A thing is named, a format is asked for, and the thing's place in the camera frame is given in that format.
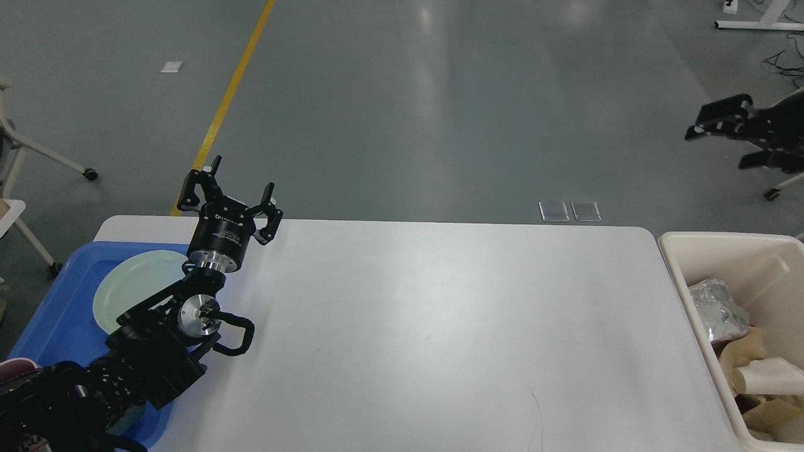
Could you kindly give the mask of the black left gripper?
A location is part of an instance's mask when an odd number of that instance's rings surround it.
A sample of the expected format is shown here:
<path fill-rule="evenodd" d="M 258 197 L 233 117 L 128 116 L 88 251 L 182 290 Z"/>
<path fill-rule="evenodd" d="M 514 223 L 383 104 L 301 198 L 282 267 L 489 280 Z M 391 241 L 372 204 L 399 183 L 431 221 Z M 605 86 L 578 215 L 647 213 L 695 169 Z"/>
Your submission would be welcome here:
<path fill-rule="evenodd" d="M 227 217 L 229 203 L 215 179 L 222 160 L 216 156 L 209 167 L 190 169 L 179 191 L 177 209 L 198 214 L 187 249 L 189 261 L 196 266 L 212 264 L 219 272 L 230 274 L 242 267 L 250 237 L 261 245 L 276 237 L 283 212 L 273 198 L 275 183 L 268 183 L 258 204 L 246 208 L 244 214 Z M 265 217 L 262 228 L 256 228 L 254 220 L 258 217 Z"/>

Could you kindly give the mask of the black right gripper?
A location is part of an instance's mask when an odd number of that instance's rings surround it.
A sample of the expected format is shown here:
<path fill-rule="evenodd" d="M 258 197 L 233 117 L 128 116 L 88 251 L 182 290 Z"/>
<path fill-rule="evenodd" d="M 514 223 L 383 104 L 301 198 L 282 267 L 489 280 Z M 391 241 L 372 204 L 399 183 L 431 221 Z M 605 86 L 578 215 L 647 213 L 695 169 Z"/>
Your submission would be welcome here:
<path fill-rule="evenodd" d="M 796 89 L 770 107 L 758 109 L 758 117 L 769 121 L 776 145 L 745 154 L 741 157 L 738 168 L 744 171 L 756 167 L 769 167 L 786 174 L 801 173 L 803 88 Z M 762 144 L 764 142 L 762 125 L 762 121 L 756 120 L 756 109 L 751 95 L 732 95 L 701 106 L 693 124 L 685 132 L 685 140 L 719 136 Z M 772 150 L 776 148 L 781 148 L 781 151 Z"/>

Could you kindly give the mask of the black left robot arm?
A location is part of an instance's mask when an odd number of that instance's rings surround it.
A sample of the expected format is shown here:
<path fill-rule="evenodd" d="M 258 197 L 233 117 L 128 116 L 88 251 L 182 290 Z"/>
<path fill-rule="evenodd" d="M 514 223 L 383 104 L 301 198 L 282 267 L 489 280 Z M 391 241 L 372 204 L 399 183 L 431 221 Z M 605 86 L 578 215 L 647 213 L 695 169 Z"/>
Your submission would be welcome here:
<path fill-rule="evenodd" d="M 108 352 L 89 365 L 63 361 L 4 380 L 2 444 L 36 436 L 54 451 L 144 451 L 112 427 L 134 408 L 163 409 L 186 392 L 207 371 L 207 352 L 249 351 L 253 321 L 223 311 L 216 295 L 242 267 L 251 239 L 276 237 L 283 212 L 274 183 L 252 207 L 225 195 L 215 178 L 221 160 L 183 182 L 177 209 L 198 215 L 183 277 L 121 313 L 104 341 Z"/>

